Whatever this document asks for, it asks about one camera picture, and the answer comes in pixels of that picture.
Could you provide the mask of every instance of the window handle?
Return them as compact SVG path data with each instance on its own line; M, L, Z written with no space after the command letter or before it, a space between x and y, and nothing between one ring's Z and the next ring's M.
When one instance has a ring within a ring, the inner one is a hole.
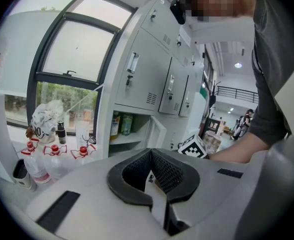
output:
M73 72L73 73L77 74L77 72L75 72L75 71L68 70L67 73L62 73L62 75L63 75L63 76L69 76L69 77L71 77L72 74L69 74L69 72Z

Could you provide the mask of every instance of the sleeve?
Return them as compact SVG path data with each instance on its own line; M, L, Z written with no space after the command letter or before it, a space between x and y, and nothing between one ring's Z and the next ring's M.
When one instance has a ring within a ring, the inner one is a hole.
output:
M274 98L269 90L263 74L255 67L252 57L252 67L256 78L258 91L258 106L255 110L249 132L256 135L268 145L273 145L283 139L287 133L283 114L277 110Z

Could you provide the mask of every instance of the black slot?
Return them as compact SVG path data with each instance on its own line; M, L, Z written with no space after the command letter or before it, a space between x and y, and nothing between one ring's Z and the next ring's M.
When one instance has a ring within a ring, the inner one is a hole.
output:
M66 191L49 207L36 223L54 234L79 197L79 193Z
M224 174L230 177L238 178L240 179L243 176L243 172L236 171L236 170L229 170L225 168L221 168L217 171L217 173Z

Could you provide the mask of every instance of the shelf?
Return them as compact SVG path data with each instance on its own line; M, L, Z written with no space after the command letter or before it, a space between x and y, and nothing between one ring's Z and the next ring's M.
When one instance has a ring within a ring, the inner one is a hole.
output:
M121 133L119 133L118 137L116 139L109 141L109 145L135 143L135 142L141 142L142 140L143 140L143 138L136 132L132 132L128 136L125 136L125 135L122 135Z

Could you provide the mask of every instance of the gray shirt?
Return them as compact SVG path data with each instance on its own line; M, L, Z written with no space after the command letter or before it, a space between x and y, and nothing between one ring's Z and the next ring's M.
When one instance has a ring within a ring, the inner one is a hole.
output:
M274 97L294 72L294 21L280 0L256 0L253 21L259 102L249 132L272 145L290 132Z

